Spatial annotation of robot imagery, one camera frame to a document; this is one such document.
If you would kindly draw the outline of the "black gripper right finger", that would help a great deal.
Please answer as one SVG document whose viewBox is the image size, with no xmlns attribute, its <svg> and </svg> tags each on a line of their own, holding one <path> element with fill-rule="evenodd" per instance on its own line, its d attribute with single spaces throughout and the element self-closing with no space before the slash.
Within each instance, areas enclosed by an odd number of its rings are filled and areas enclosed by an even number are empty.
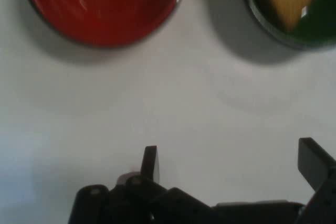
<svg viewBox="0 0 336 224">
<path fill-rule="evenodd" d="M 298 170 L 314 190 L 298 223 L 335 223 L 335 159 L 314 139 L 300 138 Z"/>
</svg>

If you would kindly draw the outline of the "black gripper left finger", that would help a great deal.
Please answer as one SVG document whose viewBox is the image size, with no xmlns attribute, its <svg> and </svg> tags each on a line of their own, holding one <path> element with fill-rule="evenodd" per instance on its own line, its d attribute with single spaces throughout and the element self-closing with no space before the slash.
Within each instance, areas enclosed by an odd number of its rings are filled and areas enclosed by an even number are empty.
<svg viewBox="0 0 336 224">
<path fill-rule="evenodd" d="M 113 189 L 81 188 L 69 223 L 211 223 L 213 209 L 178 188 L 159 185 L 156 146 L 144 150 L 141 169 L 128 174 Z"/>
</svg>

